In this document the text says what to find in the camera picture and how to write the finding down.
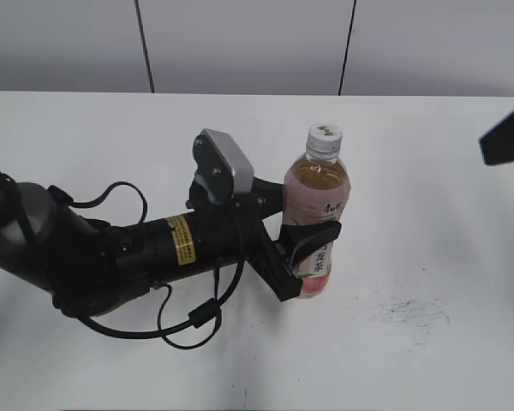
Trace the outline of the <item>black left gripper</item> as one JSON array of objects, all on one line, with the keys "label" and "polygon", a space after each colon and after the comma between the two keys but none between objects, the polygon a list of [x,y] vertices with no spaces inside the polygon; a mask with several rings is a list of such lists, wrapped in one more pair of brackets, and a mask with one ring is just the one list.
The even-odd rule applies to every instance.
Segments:
[{"label": "black left gripper", "polygon": [[113,230],[113,261],[123,275],[145,275],[160,288],[242,261],[287,301],[301,293],[300,278],[323,277],[331,268],[341,223],[283,224],[276,241],[267,234],[264,219],[284,209],[281,183],[255,177],[250,193],[223,205],[192,186],[189,202],[192,212]]}]

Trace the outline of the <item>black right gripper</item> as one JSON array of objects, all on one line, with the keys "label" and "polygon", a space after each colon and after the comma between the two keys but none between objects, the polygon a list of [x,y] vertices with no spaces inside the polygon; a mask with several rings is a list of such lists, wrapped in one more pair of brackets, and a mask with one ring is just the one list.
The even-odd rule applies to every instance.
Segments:
[{"label": "black right gripper", "polygon": [[479,145],[485,165],[514,163],[514,111],[487,131]]}]

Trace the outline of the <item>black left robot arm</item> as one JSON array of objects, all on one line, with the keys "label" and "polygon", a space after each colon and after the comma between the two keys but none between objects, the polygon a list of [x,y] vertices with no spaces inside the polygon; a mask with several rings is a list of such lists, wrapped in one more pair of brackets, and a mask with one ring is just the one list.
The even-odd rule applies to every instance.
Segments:
[{"label": "black left robot arm", "polygon": [[0,172],[0,268],[50,293],[69,317],[97,317],[237,262],[250,264],[287,301],[302,289],[295,266],[341,230],[335,221],[283,225],[271,239],[264,220],[282,211],[283,188],[261,179],[221,205],[193,182],[186,213],[126,227],[85,218],[79,208],[57,187],[13,182]]}]

